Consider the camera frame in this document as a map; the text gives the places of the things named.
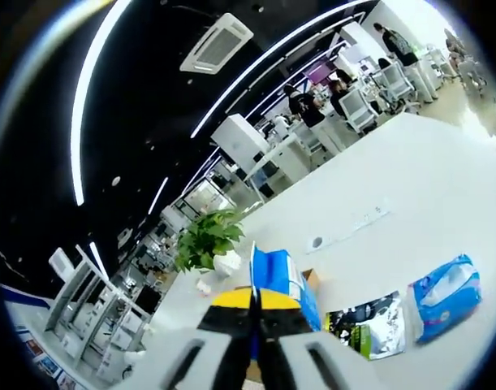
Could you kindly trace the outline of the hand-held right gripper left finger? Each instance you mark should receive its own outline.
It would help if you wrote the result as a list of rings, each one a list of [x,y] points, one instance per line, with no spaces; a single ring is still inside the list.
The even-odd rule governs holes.
[[[215,297],[197,327],[158,331],[122,389],[240,389],[252,355],[250,288]]]

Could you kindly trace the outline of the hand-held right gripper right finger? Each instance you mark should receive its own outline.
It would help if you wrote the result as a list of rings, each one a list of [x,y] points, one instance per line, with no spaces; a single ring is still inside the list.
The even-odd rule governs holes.
[[[300,304],[258,291],[258,362],[267,389],[376,389],[377,374],[357,352],[313,331]]]

